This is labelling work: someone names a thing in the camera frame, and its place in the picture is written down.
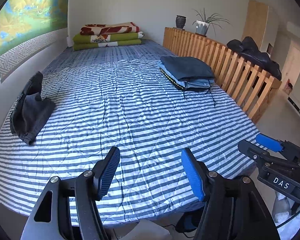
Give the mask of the white gloved right hand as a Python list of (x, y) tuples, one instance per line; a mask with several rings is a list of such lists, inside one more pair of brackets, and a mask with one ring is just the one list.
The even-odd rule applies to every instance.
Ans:
[(281, 224), (291, 217), (291, 209), (295, 202), (277, 191), (275, 196), (272, 217), (276, 224)]

